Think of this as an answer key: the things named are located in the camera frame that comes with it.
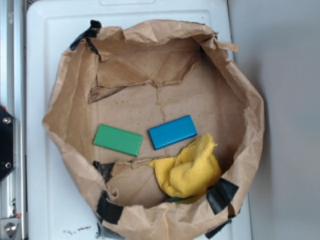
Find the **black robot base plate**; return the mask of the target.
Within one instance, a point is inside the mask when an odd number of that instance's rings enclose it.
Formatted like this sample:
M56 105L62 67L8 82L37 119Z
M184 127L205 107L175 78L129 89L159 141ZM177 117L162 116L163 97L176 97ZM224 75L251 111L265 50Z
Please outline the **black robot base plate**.
M0 183L13 171L14 164L14 117L0 107Z

